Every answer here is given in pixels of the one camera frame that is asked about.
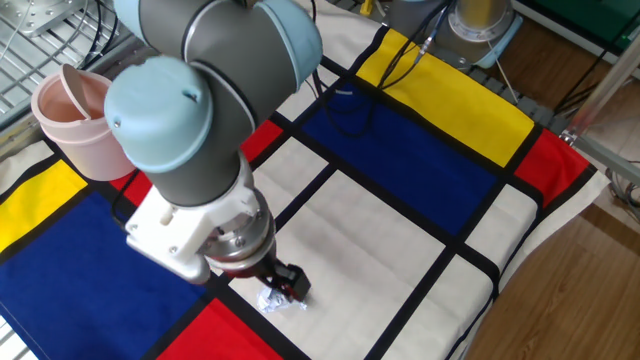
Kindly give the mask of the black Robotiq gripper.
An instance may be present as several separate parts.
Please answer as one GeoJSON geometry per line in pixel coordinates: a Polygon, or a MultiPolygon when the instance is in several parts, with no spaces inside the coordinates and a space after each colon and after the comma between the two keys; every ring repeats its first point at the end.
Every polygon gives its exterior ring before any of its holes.
{"type": "Polygon", "coordinates": [[[275,269],[276,262],[275,253],[269,252],[253,265],[224,269],[224,272],[229,277],[257,277],[264,285],[282,295],[285,300],[303,302],[311,288],[311,283],[303,269],[293,264],[277,265],[275,269]]]}

